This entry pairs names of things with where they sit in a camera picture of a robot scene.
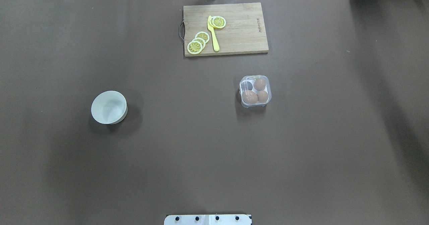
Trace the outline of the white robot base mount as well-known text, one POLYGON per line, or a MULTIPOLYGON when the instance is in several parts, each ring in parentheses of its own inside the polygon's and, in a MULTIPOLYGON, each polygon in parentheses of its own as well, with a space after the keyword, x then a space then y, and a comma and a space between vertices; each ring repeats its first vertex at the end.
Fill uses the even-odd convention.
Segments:
POLYGON ((168 215, 164 225, 251 225, 248 214, 168 215))

